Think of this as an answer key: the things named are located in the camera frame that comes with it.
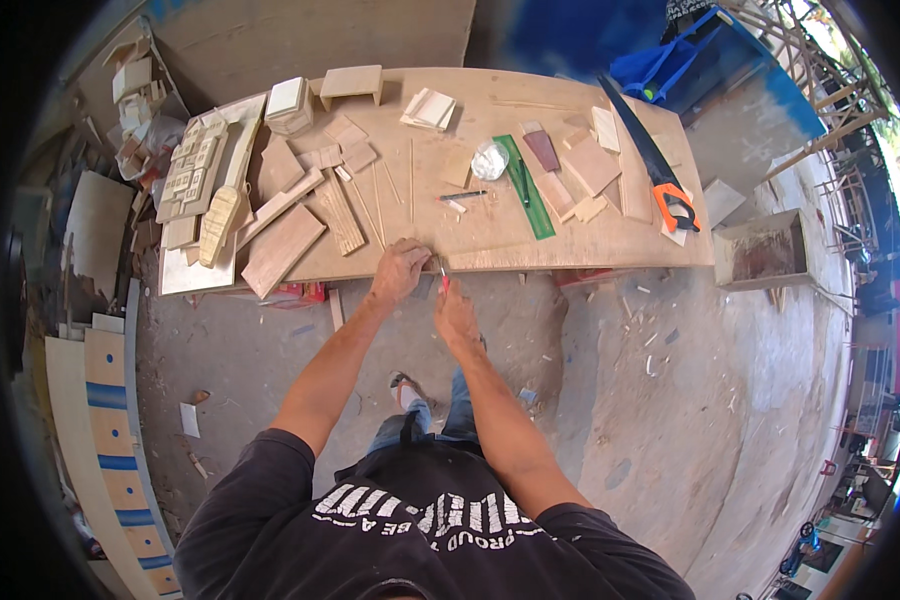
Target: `jeans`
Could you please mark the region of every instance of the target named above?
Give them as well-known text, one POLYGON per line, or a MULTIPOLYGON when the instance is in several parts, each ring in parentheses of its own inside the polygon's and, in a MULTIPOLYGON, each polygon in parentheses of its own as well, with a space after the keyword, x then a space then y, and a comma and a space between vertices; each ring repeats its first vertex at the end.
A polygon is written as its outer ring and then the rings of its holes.
POLYGON ((407 416, 411 413, 416 413, 410 429, 410 439, 413 442, 419 442, 431 437, 441 442, 473 442, 474 444, 480 444, 480 440, 477 438, 477 425, 473 420, 473 404, 470 403, 470 390, 467 387, 467 379, 464 378, 464 372, 459 366, 453 372, 450 414, 447 415, 447 422, 444 424, 441 433, 432 436, 427 435, 427 429, 430 428, 430 407, 422 399, 414 400, 410 403, 406 413, 394 414, 384 419, 366 453, 371 454, 376 450, 399 444, 400 430, 403 429, 404 424, 407 422, 407 416))

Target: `shoe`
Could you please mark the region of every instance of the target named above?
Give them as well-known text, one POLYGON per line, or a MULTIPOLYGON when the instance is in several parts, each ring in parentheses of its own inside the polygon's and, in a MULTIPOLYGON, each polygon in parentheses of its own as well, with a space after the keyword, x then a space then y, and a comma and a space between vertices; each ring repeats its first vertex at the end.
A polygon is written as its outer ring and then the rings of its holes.
POLYGON ((417 382, 399 370, 390 372, 389 389, 390 395, 393 396, 393 399, 403 412, 407 412, 414 401, 423 399, 423 394, 420 393, 420 386, 417 385, 417 382))

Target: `hand saw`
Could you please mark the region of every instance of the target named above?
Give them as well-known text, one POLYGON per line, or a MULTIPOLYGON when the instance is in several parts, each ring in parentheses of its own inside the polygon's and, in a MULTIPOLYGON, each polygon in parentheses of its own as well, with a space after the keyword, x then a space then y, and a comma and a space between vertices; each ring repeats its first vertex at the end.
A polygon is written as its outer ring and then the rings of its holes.
POLYGON ((649 180, 653 184, 653 198, 656 198, 656 205, 660 207, 660 213, 663 214, 663 222, 667 225, 667 231, 672 233, 674 230, 688 230, 691 232, 700 231, 700 219, 697 218, 697 212, 690 203, 690 198, 684 192, 681 183, 677 181, 674 170, 667 164, 667 159, 663 157, 654 138, 650 137, 647 129, 636 118, 636 114, 624 99, 620 97, 617 90, 613 88, 611 81, 603 74, 597 75, 597 81, 606 92, 607 98, 613 104, 613 108, 620 115, 620 120, 624 122, 626 130, 633 140, 640 153, 640 158, 647 165, 647 174, 649 180), (675 215, 670 212, 670 207, 680 206, 687 211, 687 216, 675 215))

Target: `wooden box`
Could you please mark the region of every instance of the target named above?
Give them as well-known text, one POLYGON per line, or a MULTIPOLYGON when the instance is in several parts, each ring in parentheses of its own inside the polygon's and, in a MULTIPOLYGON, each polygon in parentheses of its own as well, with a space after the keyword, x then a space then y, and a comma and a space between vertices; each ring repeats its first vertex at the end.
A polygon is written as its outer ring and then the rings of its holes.
POLYGON ((798 208, 713 231, 714 279, 730 292, 806 283, 811 274, 798 208))

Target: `black t-shirt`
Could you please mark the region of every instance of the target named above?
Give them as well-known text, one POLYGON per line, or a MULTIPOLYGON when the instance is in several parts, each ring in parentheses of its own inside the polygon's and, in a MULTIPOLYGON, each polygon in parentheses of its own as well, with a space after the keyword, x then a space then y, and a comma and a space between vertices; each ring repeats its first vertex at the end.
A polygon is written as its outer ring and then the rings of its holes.
POLYGON ((577 504, 530 520, 474 444, 374 452, 312 500, 314 454, 257 436, 193 515, 173 560, 188 600, 417 595, 692 599, 657 554, 577 504))

